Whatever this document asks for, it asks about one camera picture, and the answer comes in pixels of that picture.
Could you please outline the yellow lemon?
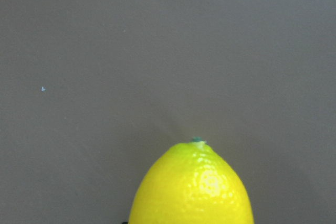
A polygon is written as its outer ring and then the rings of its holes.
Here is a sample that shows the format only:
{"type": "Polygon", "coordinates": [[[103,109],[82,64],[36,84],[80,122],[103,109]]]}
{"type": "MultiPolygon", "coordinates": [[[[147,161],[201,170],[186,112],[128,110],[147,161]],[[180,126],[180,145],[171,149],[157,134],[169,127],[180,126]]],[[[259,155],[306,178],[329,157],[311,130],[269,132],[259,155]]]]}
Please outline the yellow lemon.
{"type": "Polygon", "coordinates": [[[129,223],[254,223],[245,186],[200,137],[179,143],[148,170],[129,223]]]}

